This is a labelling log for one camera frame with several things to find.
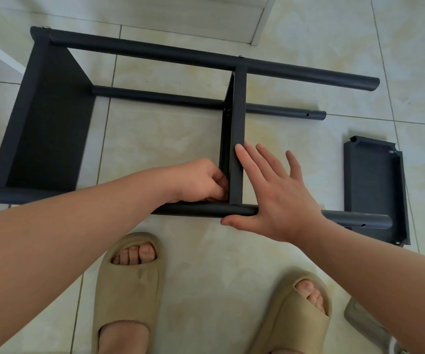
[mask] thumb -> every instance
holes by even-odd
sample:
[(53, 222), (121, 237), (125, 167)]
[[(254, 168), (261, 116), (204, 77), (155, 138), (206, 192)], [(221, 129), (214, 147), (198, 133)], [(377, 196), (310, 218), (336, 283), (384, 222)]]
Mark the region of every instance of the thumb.
[(221, 225), (232, 226), (240, 231), (257, 232), (258, 221), (255, 216), (229, 215), (221, 220)]

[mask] slipper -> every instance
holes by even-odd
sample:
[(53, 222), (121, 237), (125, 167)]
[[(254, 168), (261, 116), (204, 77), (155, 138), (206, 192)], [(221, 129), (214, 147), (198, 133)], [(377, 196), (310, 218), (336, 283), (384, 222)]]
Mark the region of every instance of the slipper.
[[(122, 266), (112, 259), (123, 249), (151, 244), (156, 259), (149, 263)], [(99, 331), (115, 321), (136, 321), (149, 329), (147, 354), (153, 350), (155, 325), (162, 297), (165, 255), (160, 240), (146, 232), (124, 236), (106, 252), (101, 262), (94, 299), (92, 352), (98, 353)]]
[[(321, 291), (327, 315), (296, 290), (301, 280), (310, 280)], [(321, 354), (331, 313), (331, 298), (320, 278), (302, 269), (288, 273), (272, 295), (248, 354), (269, 354), (279, 349)]]

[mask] person's left arm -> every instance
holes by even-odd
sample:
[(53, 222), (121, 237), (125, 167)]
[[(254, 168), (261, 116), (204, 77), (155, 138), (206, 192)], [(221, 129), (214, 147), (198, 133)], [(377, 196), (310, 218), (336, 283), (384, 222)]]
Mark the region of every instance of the person's left arm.
[(0, 345), (166, 202), (223, 200), (210, 160), (153, 168), (0, 212)]

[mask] black metal rack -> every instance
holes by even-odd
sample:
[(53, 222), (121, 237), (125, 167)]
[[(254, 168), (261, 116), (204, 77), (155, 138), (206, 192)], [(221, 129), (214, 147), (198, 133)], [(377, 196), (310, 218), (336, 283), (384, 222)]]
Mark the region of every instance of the black metal rack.
[[(234, 145), (244, 143), (245, 113), (323, 120), (326, 112), (245, 102), (247, 74), (374, 90), (380, 80), (178, 47), (31, 28), (35, 43), (0, 148), (0, 203), (24, 204), (74, 191), (96, 96), (222, 110), (220, 169), (229, 180), (228, 203), (165, 204), (154, 213), (223, 217), (253, 215), (242, 204), (243, 168)], [(232, 72), (224, 100), (93, 85), (68, 48)], [(386, 215), (323, 211), (343, 226), (389, 228)]]

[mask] person's left foot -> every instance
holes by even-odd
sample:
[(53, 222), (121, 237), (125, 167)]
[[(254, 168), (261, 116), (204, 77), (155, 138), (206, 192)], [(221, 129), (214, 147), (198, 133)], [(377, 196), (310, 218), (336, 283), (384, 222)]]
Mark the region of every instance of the person's left foot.
[[(120, 266), (135, 266), (155, 260), (151, 244), (132, 246), (112, 259)], [(145, 354), (149, 343), (149, 329), (134, 321), (115, 321), (103, 326), (99, 333), (99, 354)]]

